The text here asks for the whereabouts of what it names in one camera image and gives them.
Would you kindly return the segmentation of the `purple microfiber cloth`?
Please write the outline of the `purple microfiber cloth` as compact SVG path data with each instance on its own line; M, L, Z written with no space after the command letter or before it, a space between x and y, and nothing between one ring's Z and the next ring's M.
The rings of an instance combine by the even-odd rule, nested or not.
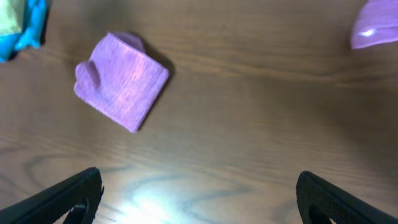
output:
M108 32L90 58L75 69L74 92L129 132L141 127L169 78L169 70L146 54L140 37Z

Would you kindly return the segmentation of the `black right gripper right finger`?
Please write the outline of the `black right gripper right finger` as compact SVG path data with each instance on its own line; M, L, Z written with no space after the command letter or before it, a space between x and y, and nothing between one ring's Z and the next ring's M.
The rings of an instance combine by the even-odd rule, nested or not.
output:
M309 171L299 175L296 196L304 224L397 224L397 218Z

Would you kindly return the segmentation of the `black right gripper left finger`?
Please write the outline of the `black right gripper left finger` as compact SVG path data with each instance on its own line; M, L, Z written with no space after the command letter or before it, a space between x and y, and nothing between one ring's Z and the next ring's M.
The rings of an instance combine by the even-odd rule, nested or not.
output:
M85 169L19 203L1 210L1 223L91 224L95 219L104 188L100 170Z

